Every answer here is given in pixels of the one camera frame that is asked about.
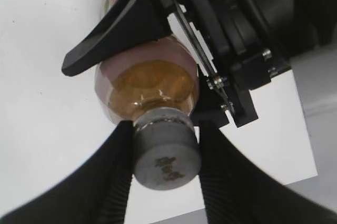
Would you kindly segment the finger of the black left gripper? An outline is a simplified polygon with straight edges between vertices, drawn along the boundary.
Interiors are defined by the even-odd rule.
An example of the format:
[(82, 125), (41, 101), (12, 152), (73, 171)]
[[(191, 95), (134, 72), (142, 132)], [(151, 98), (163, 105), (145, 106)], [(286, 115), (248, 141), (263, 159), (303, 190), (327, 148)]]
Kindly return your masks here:
[(199, 95), (196, 105), (190, 114), (190, 119), (195, 127), (201, 121), (211, 121), (218, 128), (229, 124), (229, 119), (225, 111), (221, 108), (224, 101), (214, 90), (210, 90), (207, 84), (207, 77), (202, 71), (198, 71)]
[(65, 55), (62, 73), (76, 76), (118, 53), (170, 34), (160, 0), (116, 0), (96, 27)]

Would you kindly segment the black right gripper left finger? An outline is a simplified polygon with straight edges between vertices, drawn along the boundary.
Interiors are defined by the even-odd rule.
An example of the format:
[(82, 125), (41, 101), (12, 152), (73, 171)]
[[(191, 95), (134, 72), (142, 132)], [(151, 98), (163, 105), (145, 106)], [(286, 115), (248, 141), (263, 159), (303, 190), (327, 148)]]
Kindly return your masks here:
[(133, 124), (122, 121), (76, 171), (1, 223), (124, 223), (132, 182)]

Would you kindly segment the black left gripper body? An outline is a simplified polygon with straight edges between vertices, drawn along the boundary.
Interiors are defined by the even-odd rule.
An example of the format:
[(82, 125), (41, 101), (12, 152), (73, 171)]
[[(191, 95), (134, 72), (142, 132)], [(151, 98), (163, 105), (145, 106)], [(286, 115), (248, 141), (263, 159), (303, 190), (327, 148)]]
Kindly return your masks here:
[(173, 13), (238, 127), (257, 120), (250, 91), (290, 69), (258, 0), (158, 0)]

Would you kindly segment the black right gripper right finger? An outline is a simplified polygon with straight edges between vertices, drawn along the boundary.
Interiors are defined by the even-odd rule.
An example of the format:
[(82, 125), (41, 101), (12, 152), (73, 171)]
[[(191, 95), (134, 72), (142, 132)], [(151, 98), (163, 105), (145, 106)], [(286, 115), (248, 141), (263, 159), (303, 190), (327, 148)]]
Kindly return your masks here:
[(212, 122), (199, 129), (207, 223), (336, 223), (336, 212), (274, 180)]

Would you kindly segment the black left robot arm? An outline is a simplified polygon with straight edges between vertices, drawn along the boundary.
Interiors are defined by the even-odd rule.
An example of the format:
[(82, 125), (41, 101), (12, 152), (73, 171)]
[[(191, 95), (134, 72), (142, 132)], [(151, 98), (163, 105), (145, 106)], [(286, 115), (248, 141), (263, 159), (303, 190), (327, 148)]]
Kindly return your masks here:
[(78, 75), (109, 57), (172, 35), (176, 16), (200, 61), (194, 125), (238, 127), (257, 119), (250, 91), (291, 68), (291, 60), (336, 41), (336, 0), (117, 0), (64, 58)]

